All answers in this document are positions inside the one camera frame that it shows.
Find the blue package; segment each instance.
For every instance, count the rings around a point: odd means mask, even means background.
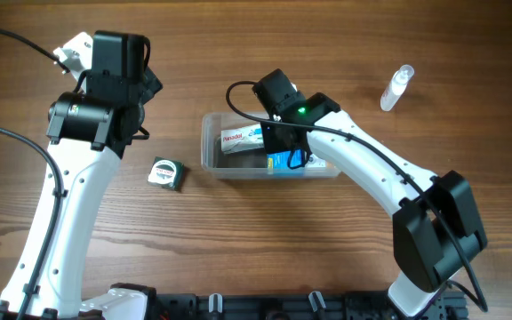
[[[262,135],[262,129],[250,130],[248,136],[251,137],[253,135]]]
[[[268,168],[274,169],[288,169],[288,157],[290,151],[278,152],[275,154],[268,155]],[[292,157],[291,167],[301,165],[301,149],[295,150]]]

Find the clear spray bottle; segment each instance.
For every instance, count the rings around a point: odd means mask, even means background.
[[[406,85],[408,85],[408,81],[412,76],[414,76],[414,68],[409,65],[403,65],[400,67],[400,70],[395,72],[392,80],[390,80],[390,84],[388,84],[387,90],[380,97],[380,107],[384,111],[390,111],[395,106],[395,103],[404,93],[404,90],[406,90]]]

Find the wooden table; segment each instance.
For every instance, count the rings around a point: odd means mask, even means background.
[[[394,281],[391,221],[343,174],[225,181],[203,171],[203,115],[228,111],[229,84],[281,68],[307,96],[338,101],[397,154],[469,180],[490,241],[473,265],[491,309],[470,315],[512,319],[512,2],[62,3],[0,5],[0,27],[49,50],[83,30],[147,35],[150,67],[164,83],[147,104],[152,138],[126,149],[102,201],[83,296],[115,282],[206,295],[383,290]],[[416,76],[383,112],[380,95],[405,63]],[[74,84],[0,36],[1,126],[46,145],[48,107]],[[248,88],[233,99],[261,110]],[[180,193],[146,183],[155,156],[189,168]],[[0,292],[43,175],[39,155],[0,135]]]

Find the black cable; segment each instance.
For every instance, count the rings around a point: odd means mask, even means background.
[[[145,71],[148,69],[149,64],[149,54],[151,53],[151,43],[149,42],[149,39],[147,39],[145,36],[143,37],[143,43],[146,45],[146,48],[148,51],[146,52],[146,58],[143,60],[143,70]]]
[[[78,93],[80,91],[80,88],[82,88],[82,82],[84,82],[87,75],[88,75],[88,70],[85,70],[80,73],[80,76],[78,77],[78,81],[76,82],[75,90],[73,90],[72,92]]]
[[[132,140],[147,140],[147,139],[149,139],[149,131],[147,131],[146,128],[140,127],[138,129],[138,131],[143,133],[143,135],[132,136]]]
[[[473,285],[474,291],[476,292],[476,296],[477,297],[475,297],[473,294],[471,294],[471,295],[468,295],[469,298],[472,301],[474,301],[475,304],[483,312],[487,312],[487,310],[488,310],[487,302],[485,301],[485,296],[484,296],[484,294],[483,294],[483,292],[481,290],[481,287],[479,286],[479,282],[477,281],[476,273],[474,272],[473,268],[471,267],[471,264],[469,263],[468,257],[466,256],[466,254],[464,253],[463,249],[461,248],[461,245],[460,245],[460,242],[458,241],[458,238],[454,235],[452,229],[447,224],[447,222],[446,222],[444,216],[442,215],[442,213],[439,210],[437,210],[437,208],[434,206],[434,204],[432,204],[432,202],[428,199],[428,197],[426,196],[424,191],[420,188],[420,186],[418,186],[418,184],[416,184],[416,182],[414,182],[414,180],[410,177],[409,174],[404,172],[400,168],[400,166],[395,164],[390,158],[388,158],[384,153],[382,153],[380,150],[375,148],[373,145],[371,145],[370,143],[368,143],[365,140],[357,138],[355,135],[353,135],[351,133],[340,132],[340,131],[332,129],[332,128],[327,128],[327,127],[318,126],[318,125],[288,124],[288,123],[276,122],[276,121],[271,121],[271,120],[267,120],[267,119],[263,119],[263,118],[258,118],[256,116],[250,116],[250,115],[245,114],[244,112],[242,112],[238,108],[236,108],[232,104],[232,101],[230,101],[230,92],[236,86],[241,85],[241,84],[256,85],[257,83],[255,83],[253,81],[239,81],[239,82],[233,83],[227,89],[227,95],[226,95],[227,104],[238,115],[243,116],[243,117],[245,117],[247,119],[250,119],[250,120],[262,123],[262,124],[276,125],[276,126],[286,126],[286,127],[298,128],[298,129],[304,129],[304,130],[318,130],[318,131],[322,131],[322,132],[333,133],[333,134],[345,137],[347,141],[354,141],[354,142],[357,142],[357,143],[365,146],[366,148],[371,150],[375,155],[380,157],[384,162],[386,162],[388,165],[390,165],[390,167],[392,167],[404,179],[404,181],[406,183],[410,184],[414,188],[414,190],[416,190],[416,192],[420,195],[420,199],[424,203],[426,203],[428,208],[434,213],[434,215],[436,216],[436,218],[438,219],[438,221],[440,222],[440,224],[444,228],[446,235],[448,235],[448,237],[450,238],[450,240],[453,243],[453,247],[455,248],[456,252],[460,256],[461,264],[463,265],[464,269],[466,269],[466,271],[468,273],[469,281]],[[464,293],[467,294],[467,292],[469,292],[469,290],[467,288],[465,288],[463,285],[461,285],[459,283],[456,283],[456,282],[454,282],[452,280],[449,280],[449,281],[452,283],[452,285],[455,285],[456,287],[460,288],[460,290],[462,290]]]
[[[11,37],[11,38],[13,38],[15,40],[21,41],[22,43],[30,46],[31,48],[37,50],[40,53],[42,53],[44,56],[46,56],[50,60],[55,61],[66,72],[70,72],[70,69],[68,69],[67,66],[62,64],[62,62],[60,62],[60,60],[59,60],[59,58],[57,56],[55,56],[54,54],[46,51],[45,49],[43,49],[40,46],[36,45],[35,43],[33,43],[32,41],[28,40],[27,38],[25,38],[23,36],[19,36],[17,34],[14,34],[11,31],[7,31],[7,30],[3,30],[3,29],[0,29],[0,35],[8,36],[8,37]]]
[[[295,146],[293,146],[292,150],[290,150],[290,155],[288,155],[288,168],[292,169],[292,170],[299,169],[299,168],[304,168],[306,166],[306,164],[308,164],[309,158],[311,157],[311,153],[301,149],[300,150],[300,161],[301,161],[301,163],[298,164],[298,165],[292,166],[293,155],[295,155],[295,151],[297,150],[298,146],[299,146],[299,144],[296,144]]]
[[[31,297],[35,292],[36,282],[41,274],[41,267],[43,266],[43,261],[46,256],[46,253],[49,249],[49,245],[51,244],[52,234],[54,233],[54,228],[57,224],[57,220],[59,219],[60,214],[60,204],[62,203],[63,197],[63,185],[62,185],[62,176],[60,175],[59,166],[54,162],[52,156],[39,145],[37,145],[34,141],[29,138],[23,137],[22,135],[10,132],[3,128],[0,128],[0,133],[12,137],[16,140],[19,140],[28,146],[32,147],[36,152],[41,155],[46,163],[51,167],[52,176],[54,177],[54,205],[52,207],[51,220],[49,221],[49,227],[46,229],[46,234],[44,235],[43,245],[41,246],[41,251],[39,252],[35,266],[33,267],[33,273],[31,274],[31,278],[27,284],[27,290],[25,290],[25,297],[23,298],[23,302],[21,303],[21,307],[19,309],[19,313],[17,314],[17,319],[21,320],[25,313],[27,312],[28,305],[31,301]]]

